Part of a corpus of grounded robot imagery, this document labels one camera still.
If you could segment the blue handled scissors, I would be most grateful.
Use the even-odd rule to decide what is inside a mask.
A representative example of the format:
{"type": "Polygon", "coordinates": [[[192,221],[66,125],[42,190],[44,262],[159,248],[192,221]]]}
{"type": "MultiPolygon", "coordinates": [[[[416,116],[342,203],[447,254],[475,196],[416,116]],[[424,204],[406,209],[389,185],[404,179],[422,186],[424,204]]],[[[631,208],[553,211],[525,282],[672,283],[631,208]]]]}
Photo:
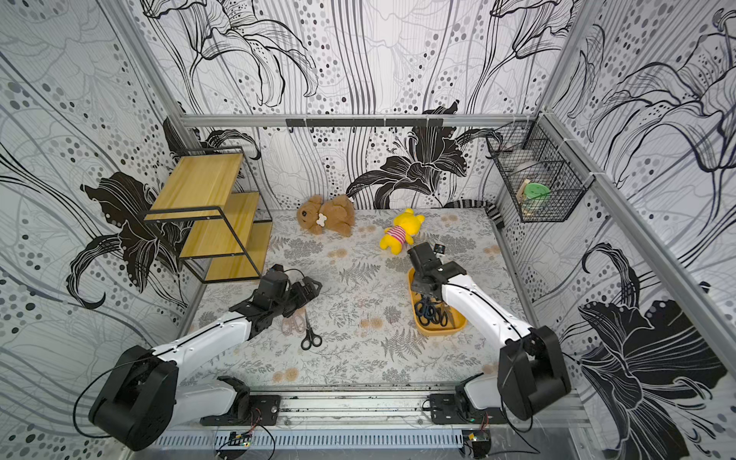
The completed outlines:
{"type": "Polygon", "coordinates": [[[438,305],[434,308],[434,311],[434,323],[442,328],[447,327],[450,323],[450,315],[447,309],[442,305],[438,305]]]}

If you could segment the all black scissors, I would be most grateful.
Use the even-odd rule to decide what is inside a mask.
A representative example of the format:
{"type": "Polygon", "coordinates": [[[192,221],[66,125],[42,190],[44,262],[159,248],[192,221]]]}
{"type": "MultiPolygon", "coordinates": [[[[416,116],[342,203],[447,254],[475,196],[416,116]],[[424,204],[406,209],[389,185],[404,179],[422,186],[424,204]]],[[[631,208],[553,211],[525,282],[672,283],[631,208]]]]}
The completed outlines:
{"type": "Polygon", "coordinates": [[[414,311],[421,326],[427,327],[429,324],[433,324],[435,322],[435,306],[425,297],[420,297],[420,299],[414,304],[414,311]]]}

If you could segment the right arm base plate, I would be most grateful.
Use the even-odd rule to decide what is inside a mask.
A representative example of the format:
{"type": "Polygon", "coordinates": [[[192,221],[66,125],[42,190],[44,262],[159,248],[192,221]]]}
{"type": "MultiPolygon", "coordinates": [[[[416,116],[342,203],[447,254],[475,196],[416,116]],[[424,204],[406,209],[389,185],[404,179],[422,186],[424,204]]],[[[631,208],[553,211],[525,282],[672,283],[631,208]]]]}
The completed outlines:
{"type": "Polygon", "coordinates": [[[474,408],[470,401],[458,393],[432,393],[423,404],[434,425],[504,425],[506,423],[498,407],[474,408]]]}

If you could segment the black scissors long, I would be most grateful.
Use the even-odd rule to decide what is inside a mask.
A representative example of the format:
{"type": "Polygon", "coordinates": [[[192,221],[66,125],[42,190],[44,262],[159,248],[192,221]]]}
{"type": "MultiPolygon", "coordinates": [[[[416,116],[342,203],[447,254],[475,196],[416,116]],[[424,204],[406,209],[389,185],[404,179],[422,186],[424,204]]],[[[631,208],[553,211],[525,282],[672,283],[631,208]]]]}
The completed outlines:
{"type": "Polygon", "coordinates": [[[304,319],[305,319],[305,336],[301,341],[300,347],[302,351],[308,351],[312,348],[319,348],[323,344],[323,339],[321,335],[318,335],[314,328],[312,327],[312,323],[310,322],[309,314],[307,312],[304,313],[304,319]]]}

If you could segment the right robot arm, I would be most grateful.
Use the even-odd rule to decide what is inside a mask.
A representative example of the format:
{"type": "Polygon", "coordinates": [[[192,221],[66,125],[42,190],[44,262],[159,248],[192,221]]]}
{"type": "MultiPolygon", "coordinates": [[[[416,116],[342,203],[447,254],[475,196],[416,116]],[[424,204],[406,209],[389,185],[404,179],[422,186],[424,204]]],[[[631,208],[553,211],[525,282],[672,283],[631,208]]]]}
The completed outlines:
{"type": "Polygon", "coordinates": [[[458,409],[499,409],[521,421],[565,398],[571,382],[558,336],[533,327],[505,310],[456,262],[442,262],[428,243],[408,250],[414,268],[412,291],[462,314],[498,348],[498,370],[465,379],[455,387],[458,409]]]}

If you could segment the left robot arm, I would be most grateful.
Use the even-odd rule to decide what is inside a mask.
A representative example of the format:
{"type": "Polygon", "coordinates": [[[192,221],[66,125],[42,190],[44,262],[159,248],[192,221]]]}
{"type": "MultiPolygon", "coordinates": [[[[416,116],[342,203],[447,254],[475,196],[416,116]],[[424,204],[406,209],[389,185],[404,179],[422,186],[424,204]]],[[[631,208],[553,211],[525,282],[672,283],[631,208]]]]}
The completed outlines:
{"type": "Polygon", "coordinates": [[[268,329],[274,319],[289,318],[320,295],[322,285],[302,277],[293,282],[279,264],[262,276],[247,299],[214,322],[151,349],[133,346],[99,376],[103,386],[87,418],[103,437],[139,452],[170,427],[190,422],[237,426],[260,422],[264,412],[250,402],[250,388],[235,377],[196,386],[184,385],[201,366],[268,329]]]}

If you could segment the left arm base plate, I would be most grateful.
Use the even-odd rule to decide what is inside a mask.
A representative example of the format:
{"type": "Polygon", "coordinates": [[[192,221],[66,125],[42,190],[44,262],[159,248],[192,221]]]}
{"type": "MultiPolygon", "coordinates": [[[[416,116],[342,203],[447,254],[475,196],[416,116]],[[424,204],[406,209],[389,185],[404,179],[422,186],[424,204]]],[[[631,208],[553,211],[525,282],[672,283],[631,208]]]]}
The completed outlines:
{"type": "Polygon", "coordinates": [[[219,383],[225,383],[236,391],[235,400],[222,415],[202,417],[199,421],[205,427],[231,427],[249,424],[273,427],[281,411],[280,395],[253,395],[250,388],[240,379],[220,376],[219,383]]]}

